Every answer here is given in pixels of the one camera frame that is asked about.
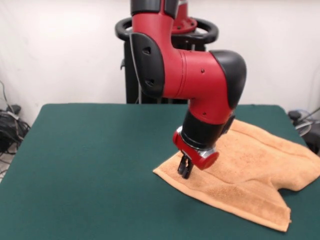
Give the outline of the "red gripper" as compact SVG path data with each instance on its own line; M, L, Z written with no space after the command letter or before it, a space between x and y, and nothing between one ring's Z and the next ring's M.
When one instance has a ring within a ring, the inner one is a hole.
M178 150L183 153L177 172L179 175L182 175L183 179L188 179L194 165L200 170L208 169L215 163L220 154L216 151L215 147L207 150L199 150L191 147L182 139L182 129L183 127L180 126L174 132L173 143Z

